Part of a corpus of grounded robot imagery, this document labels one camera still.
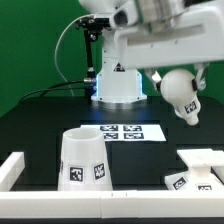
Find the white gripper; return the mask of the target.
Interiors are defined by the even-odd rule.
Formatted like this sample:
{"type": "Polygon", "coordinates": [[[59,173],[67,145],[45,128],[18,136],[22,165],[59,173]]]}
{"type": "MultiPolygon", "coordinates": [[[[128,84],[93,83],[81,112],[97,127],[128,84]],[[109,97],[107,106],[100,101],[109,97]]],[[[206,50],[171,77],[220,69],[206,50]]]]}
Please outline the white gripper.
{"type": "Polygon", "coordinates": [[[113,14],[114,42],[126,68],[145,69],[159,92],[157,67],[195,64],[193,86],[206,88],[208,62],[224,60],[224,0],[128,0],[113,14]]]}

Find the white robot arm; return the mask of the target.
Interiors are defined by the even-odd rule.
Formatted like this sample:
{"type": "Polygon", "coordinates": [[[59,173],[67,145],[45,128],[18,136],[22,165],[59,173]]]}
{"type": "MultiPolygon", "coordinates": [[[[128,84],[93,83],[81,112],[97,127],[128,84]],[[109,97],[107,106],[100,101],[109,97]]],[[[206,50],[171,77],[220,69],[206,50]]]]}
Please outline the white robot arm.
{"type": "Polygon", "coordinates": [[[159,68],[224,60],[224,0],[78,0],[87,21],[102,29],[102,69],[92,101],[143,102],[142,72],[156,83],[159,68]]]}

